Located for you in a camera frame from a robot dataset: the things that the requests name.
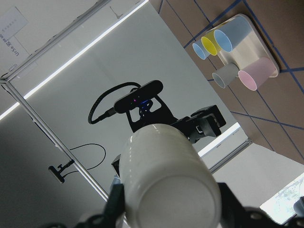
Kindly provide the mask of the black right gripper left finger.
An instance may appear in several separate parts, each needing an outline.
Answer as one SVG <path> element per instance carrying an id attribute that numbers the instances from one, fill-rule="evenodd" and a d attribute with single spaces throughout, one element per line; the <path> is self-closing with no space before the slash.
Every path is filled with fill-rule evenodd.
<path id="1" fill-rule="evenodd" d="M 79 222 L 76 228 L 122 228 L 124 213 L 124 185 L 121 183 L 115 184 L 103 212 L 90 216 L 84 222 Z"/>

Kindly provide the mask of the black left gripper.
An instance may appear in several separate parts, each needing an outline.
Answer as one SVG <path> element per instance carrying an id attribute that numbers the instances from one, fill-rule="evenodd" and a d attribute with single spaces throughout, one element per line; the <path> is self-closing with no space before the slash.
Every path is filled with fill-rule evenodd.
<path id="1" fill-rule="evenodd" d="M 130 111 L 126 111 L 126 116 L 133 133 L 150 124 L 167 124 L 181 131 L 194 144 L 197 142 L 197 138 L 192 134 L 196 129 L 198 134 L 218 137 L 221 135 L 220 128 L 226 125 L 226 121 L 217 105 L 201 108 L 190 115 L 194 121 L 195 129 L 193 124 L 187 122 L 190 117 L 186 116 L 181 119 L 174 117 L 168 106 L 159 96 L 156 96 L 155 99 L 161 104 L 161 107 L 151 112 L 150 108 L 153 105 L 151 99 L 140 103 L 138 105 L 140 119 L 136 122 L 133 122 Z M 118 179 L 120 179 L 120 158 L 121 154 L 117 155 L 111 163 Z"/>

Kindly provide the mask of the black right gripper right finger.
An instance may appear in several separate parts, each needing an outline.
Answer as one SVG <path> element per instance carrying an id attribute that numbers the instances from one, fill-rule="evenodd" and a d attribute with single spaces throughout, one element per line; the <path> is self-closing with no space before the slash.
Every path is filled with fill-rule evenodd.
<path id="1" fill-rule="evenodd" d="M 222 212 L 220 225 L 223 228 L 260 228 L 261 217 L 254 219 L 249 210 L 246 210 L 230 190 L 228 185 L 218 182 L 221 194 Z"/>

